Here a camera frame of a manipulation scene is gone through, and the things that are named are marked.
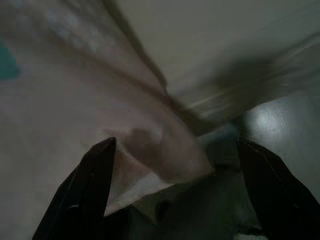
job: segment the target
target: wrinkled fabric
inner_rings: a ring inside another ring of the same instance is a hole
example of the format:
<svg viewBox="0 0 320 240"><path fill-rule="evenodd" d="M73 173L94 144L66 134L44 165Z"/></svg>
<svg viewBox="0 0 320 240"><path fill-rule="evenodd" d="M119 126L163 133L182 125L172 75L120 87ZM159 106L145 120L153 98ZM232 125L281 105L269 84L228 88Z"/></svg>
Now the wrinkled fabric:
<svg viewBox="0 0 320 240"><path fill-rule="evenodd" d="M0 81L1 239L31 239L60 183L110 136L105 214L214 170L99 1L3 0L0 20L19 69Z"/></svg>

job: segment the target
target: teal spot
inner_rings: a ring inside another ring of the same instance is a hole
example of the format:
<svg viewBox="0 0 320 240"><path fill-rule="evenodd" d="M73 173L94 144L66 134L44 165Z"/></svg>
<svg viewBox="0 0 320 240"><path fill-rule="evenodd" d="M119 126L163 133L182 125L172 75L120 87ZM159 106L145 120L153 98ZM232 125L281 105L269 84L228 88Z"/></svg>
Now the teal spot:
<svg viewBox="0 0 320 240"><path fill-rule="evenodd" d="M16 78L19 73L15 57L0 43L0 81Z"/></svg>

